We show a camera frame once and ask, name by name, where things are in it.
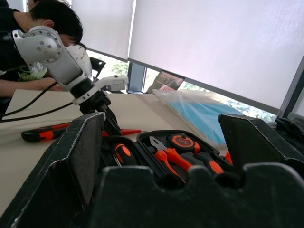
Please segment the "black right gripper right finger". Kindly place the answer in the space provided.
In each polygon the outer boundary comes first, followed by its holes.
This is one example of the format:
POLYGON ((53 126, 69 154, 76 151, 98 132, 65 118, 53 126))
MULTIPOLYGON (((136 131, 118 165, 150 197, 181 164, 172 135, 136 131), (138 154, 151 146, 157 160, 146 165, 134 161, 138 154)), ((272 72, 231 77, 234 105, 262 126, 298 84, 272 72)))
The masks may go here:
POLYGON ((220 114, 233 167, 239 173, 252 163, 282 163, 304 177, 304 155, 263 120, 238 114, 220 114))

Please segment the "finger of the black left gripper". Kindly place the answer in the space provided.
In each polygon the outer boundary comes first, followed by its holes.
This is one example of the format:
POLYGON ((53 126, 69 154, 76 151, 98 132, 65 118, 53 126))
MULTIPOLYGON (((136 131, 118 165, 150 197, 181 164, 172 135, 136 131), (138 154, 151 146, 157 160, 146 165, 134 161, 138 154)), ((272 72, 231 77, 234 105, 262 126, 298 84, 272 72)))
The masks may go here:
POLYGON ((110 136, 121 136, 121 129, 113 111, 107 107, 105 111, 104 129, 110 136))

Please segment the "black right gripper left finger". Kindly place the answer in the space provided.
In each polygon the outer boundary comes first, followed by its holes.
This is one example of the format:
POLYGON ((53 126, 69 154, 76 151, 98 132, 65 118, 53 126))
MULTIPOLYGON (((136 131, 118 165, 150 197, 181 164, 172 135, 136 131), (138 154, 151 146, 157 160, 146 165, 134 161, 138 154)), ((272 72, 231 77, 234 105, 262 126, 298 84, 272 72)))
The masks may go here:
POLYGON ((92 197, 104 123, 103 112, 71 122, 24 181, 0 217, 0 228, 72 228, 92 197))

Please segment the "red test pen screwdriver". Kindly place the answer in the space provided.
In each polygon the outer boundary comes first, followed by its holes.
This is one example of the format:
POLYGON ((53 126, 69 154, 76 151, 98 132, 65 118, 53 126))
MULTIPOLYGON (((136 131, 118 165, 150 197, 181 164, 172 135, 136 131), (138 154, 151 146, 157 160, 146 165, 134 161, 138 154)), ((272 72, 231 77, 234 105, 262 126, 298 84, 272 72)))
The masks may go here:
MULTIPOLYGON (((142 130, 139 130, 139 129, 121 129, 120 136, 132 135, 132 134, 137 134, 137 133, 141 133, 141 132, 142 132, 142 130)), ((106 131, 103 131, 102 136, 108 137, 110 135, 106 131)))

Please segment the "black plastic tool case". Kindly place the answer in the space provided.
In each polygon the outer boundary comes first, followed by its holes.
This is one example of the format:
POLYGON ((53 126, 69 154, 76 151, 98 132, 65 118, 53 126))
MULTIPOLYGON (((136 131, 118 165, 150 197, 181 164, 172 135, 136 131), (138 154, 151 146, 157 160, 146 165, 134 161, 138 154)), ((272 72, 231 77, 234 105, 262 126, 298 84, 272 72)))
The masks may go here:
MULTIPOLYGON (((118 159, 114 156, 114 146, 118 143, 125 144, 131 152, 134 154, 138 161, 137 166, 147 166, 151 168, 156 177, 157 182, 167 188, 167 189, 177 189, 185 185, 181 181, 179 177, 176 175, 169 173, 166 171, 165 167, 157 160, 154 156, 156 152, 155 147, 153 147, 150 143, 149 137, 155 137, 157 140, 162 142, 167 148, 172 148, 169 144, 167 137, 172 134, 180 134, 184 133, 192 140, 196 141, 200 147, 200 152, 208 152, 211 157, 215 160, 217 164, 221 166, 224 170, 223 174, 232 174, 234 172, 233 165, 229 164, 224 156, 220 155, 220 152, 215 149, 210 144, 206 143, 199 137, 195 136, 194 134, 184 131, 184 130, 157 130, 152 132, 146 133, 137 133, 132 135, 126 136, 108 136, 103 137, 103 145, 102 145, 102 152, 101 152, 101 166, 103 168, 109 166, 121 166, 119 164, 118 159)), ((191 152, 179 154, 183 159, 188 161, 192 167, 199 166, 205 168, 209 171, 204 163, 194 157, 194 154, 191 152)), ((188 181, 188 171, 184 171, 181 167, 171 164, 172 168, 187 182, 188 181)))

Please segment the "red black screwdriver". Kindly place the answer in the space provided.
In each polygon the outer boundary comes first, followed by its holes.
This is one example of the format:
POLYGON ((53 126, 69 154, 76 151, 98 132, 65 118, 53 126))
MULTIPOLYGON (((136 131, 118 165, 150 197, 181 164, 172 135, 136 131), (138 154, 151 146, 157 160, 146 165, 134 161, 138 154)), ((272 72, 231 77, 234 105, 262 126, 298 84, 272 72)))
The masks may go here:
POLYGON ((21 137, 23 140, 30 143, 50 141, 59 138, 69 125, 70 122, 27 130, 21 133, 21 137))

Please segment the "black padded mitt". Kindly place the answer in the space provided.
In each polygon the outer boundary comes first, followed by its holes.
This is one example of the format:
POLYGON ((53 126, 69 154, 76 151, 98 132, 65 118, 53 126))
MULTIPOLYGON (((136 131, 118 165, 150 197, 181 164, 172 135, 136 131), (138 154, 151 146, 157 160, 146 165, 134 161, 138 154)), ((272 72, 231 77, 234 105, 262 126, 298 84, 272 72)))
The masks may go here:
POLYGON ((277 117, 268 125, 304 155, 304 119, 277 117))

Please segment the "blue sheet in plastic bag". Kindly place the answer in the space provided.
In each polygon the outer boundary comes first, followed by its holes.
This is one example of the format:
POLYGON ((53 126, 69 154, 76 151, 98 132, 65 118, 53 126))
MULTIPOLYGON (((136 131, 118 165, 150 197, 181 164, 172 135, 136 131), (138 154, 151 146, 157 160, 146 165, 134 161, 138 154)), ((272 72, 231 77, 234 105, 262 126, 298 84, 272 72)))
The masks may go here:
POLYGON ((235 108, 220 102, 212 92, 156 89, 152 92, 199 138, 217 149, 226 147, 218 116, 220 114, 242 114, 235 108))

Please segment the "orange black tape measure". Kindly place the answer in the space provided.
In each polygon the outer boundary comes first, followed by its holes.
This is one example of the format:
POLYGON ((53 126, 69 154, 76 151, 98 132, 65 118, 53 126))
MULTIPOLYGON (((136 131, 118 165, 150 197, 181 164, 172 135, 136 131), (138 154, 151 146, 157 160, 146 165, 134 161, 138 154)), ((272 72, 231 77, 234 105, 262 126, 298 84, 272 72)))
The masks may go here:
POLYGON ((174 148, 179 154, 187 152, 197 154, 201 151, 200 145, 184 133, 172 134, 167 137, 167 140, 172 148, 174 148))

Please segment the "white roller blind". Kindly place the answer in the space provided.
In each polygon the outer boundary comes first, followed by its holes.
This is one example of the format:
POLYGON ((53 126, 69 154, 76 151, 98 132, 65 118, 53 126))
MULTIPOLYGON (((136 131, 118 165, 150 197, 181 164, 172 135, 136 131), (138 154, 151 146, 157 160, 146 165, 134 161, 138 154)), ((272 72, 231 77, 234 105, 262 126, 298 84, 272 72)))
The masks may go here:
POLYGON ((130 59, 280 108, 304 56, 304 0, 137 0, 130 59))
POLYGON ((134 0, 71 0, 88 49, 128 59, 134 0))

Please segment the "person in black t-shirt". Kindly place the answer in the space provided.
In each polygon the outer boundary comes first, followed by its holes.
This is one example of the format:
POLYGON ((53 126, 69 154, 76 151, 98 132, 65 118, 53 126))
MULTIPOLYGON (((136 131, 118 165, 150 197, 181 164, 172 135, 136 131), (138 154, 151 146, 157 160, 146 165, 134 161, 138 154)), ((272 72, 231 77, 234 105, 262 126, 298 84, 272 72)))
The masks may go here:
MULTIPOLYGON (((17 9, 0 7, 0 32, 20 30, 24 33, 35 26, 47 26, 55 30, 64 46, 78 44, 83 36, 83 28, 79 17, 65 3, 57 0, 42 0, 28 12, 17 9)), ((0 80, 28 82, 50 77, 47 69, 35 73, 37 65, 6 71, 3 67, 12 60, 12 52, 8 45, 0 42, 0 80)), ((61 91, 62 87, 54 83, 49 86, 53 91, 61 91)), ((0 114, 4 114, 12 97, 0 97, 0 114)))

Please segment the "orange black handled screwdriver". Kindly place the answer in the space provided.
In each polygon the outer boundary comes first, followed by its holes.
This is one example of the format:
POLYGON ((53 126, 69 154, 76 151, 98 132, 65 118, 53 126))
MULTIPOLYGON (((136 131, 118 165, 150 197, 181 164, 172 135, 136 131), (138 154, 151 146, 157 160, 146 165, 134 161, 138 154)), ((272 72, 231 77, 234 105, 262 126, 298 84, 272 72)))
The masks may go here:
POLYGON ((138 161, 131 150, 123 143, 114 146, 114 156, 118 159, 122 166, 138 165, 138 161))

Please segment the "dark window frame post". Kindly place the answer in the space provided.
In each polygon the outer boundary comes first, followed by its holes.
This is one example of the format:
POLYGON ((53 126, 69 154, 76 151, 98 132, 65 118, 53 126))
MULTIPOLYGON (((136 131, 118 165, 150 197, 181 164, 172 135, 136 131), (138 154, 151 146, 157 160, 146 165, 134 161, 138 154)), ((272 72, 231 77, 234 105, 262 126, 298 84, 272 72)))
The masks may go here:
POLYGON ((128 89, 129 94, 144 94, 143 86, 146 75, 146 67, 137 63, 129 62, 128 66, 128 89))

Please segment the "orange handled pliers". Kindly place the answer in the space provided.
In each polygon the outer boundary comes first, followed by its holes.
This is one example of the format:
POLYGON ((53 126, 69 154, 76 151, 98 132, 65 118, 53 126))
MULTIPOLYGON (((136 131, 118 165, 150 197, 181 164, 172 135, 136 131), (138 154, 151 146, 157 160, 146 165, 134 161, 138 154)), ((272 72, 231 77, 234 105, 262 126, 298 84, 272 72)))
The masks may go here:
POLYGON ((188 171, 192 165, 183 159, 175 149, 167 148, 162 142, 157 140, 155 137, 150 136, 150 143, 155 147, 156 152, 154 156, 157 160, 165 167, 166 171, 179 177, 183 183, 186 181, 172 168, 171 164, 175 164, 181 167, 184 171, 188 171))

